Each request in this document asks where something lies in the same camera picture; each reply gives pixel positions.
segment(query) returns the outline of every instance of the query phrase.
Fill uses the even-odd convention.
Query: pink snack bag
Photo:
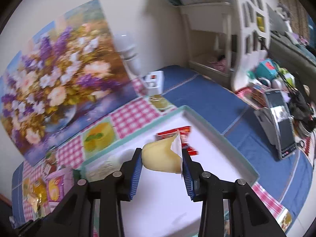
[[[47,199],[51,212],[73,186],[74,177],[71,167],[60,169],[46,177]]]

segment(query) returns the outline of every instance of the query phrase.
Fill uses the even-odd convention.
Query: gray couch
[[[284,35],[279,19],[269,9],[271,30],[276,30],[279,36],[271,33],[270,53],[280,67],[290,73],[297,72],[303,84],[310,89],[310,97],[316,102],[316,61],[306,56],[301,49],[292,44]]]

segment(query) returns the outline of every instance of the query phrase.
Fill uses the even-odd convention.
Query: teal toy
[[[277,78],[276,64],[271,59],[261,61],[255,70],[256,78],[264,77],[269,81]]]

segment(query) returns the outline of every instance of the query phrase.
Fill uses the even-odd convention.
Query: blue tablecloth
[[[312,166],[296,152],[282,161],[270,145],[253,109],[235,94],[196,72],[176,65],[162,69],[164,97],[180,107],[188,105],[210,122],[260,174],[259,183],[291,213],[293,222],[312,183]],[[12,207],[18,224],[25,222],[22,205],[21,164],[12,177]]]

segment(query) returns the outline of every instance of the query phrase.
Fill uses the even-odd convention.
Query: smartphone
[[[263,96],[276,130],[276,148],[279,158],[284,159],[297,149],[291,114],[279,89],[267,90]]]

